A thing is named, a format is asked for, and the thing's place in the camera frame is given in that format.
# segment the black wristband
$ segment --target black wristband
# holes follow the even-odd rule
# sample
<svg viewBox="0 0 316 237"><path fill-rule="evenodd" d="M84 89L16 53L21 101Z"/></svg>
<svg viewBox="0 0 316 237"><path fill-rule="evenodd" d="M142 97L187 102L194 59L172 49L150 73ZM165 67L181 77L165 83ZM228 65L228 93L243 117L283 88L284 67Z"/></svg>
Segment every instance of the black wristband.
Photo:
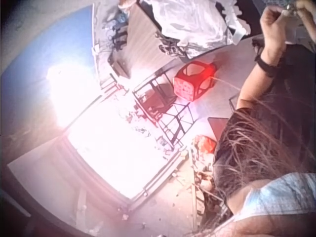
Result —
<svg viewBox="0 0 316 237"><path fill-rule="evenodd" d="M258 66L265 71L265 73L267 74L268 77L270 78L274 78L277 74L277 67L271 66L267 63L265 63L262 59L261 59L261 55L257 55L255 58L255 62L257 62Z"/></svg>

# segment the red plastic stool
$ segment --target red plastic stool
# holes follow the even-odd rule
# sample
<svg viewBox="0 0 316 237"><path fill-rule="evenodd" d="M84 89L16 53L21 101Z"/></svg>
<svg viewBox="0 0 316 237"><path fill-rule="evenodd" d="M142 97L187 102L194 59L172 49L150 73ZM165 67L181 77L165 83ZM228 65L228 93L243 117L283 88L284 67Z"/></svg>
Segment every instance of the red plastic stool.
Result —
<svg viewBox="0 0 316 237"><path fill-rule="evenodd" d="M173 79L174 93L188 101L194 101L214 86L216 66L193 61L181 68Z"/></svg>

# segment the blue wall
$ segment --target blue wall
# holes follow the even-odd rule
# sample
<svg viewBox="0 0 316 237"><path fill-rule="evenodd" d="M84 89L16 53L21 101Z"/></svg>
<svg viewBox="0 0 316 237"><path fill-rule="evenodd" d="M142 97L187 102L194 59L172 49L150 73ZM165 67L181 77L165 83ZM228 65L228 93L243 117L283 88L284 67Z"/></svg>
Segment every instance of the blue wall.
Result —
<svg viewBox="0 0 316 237"><path fill-rule="evenodd" d="M34 39L3 72L2 148L19 150L14 156L22 155L58 132L49 99L48 69L63 63L76 63L95 73L91 19L92 6L61 19ZM8 137L14 134L18 142L13 143Z"/></svg>

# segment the plastic bag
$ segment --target plastic bag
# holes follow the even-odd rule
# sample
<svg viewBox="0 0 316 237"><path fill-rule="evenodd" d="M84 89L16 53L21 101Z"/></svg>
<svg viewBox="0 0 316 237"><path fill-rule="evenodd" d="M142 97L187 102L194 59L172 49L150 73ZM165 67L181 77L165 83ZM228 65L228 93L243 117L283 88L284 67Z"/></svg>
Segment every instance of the plastic bag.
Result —
<svg viewBox="0 0 316 237"><path fill-rule="evenodd" d="M161 33L181 45L226 41L227 25L210 0L145 0L153 7Z"/></svg>

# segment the woman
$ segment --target woman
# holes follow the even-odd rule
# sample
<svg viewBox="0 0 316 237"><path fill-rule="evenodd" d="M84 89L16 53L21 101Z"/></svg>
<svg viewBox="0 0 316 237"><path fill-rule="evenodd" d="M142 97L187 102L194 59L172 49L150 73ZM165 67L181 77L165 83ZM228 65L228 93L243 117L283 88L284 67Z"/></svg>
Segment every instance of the woman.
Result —
<svg viewBox="0 0 316 237"><path fill-rule="evenodd" d="M296 7L315 41L316 6ZM234 216L209 236L316 236L315 55L285 43L287 14L262 14L264 48L215 151L215 185Z"/></svg>

